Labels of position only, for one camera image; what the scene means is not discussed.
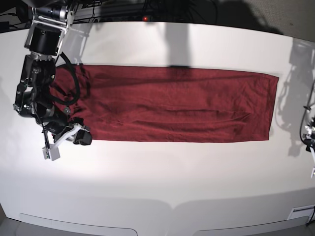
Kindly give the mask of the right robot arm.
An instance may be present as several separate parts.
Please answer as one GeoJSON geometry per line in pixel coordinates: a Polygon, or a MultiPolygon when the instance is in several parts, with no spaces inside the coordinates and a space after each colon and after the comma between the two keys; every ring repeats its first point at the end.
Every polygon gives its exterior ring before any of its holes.
{"type": "Polygon", "coordinates": [[[32,8],[33,18],[24,47],[30,51],[25,56],[20,82],[17,85],[13,109],[24,118],[34,118],[42,127],[45,146],[44,156],[52,153],[64,141],[88,146],[92,143],[89,128],[83,119],[69,119],[57,105],[69,107],[80,97],[79,80],[74,66],[61,51],[66,34],[73,25],[79,2],[77,0],[27,0],[32,8]],[[65,61],[74,82],[74,97],[61,100],[50,92],[50,85],[56,77],[58,58],[65,61]]]}

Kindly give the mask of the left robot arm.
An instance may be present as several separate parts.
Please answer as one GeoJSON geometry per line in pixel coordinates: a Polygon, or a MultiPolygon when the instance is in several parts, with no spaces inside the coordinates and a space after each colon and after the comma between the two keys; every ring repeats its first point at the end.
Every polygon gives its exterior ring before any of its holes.
{"type": "Polygon", "coordinates": [[[306,151],[315,161],[315,116],[312,111],[315,110],[315,103],[312,102],[312,96],[315,91],[315,82],[313,81],[307,104],[303,107],[304,112],[299,128],[299,137],[301,142],[306,146],[306,151]]]}

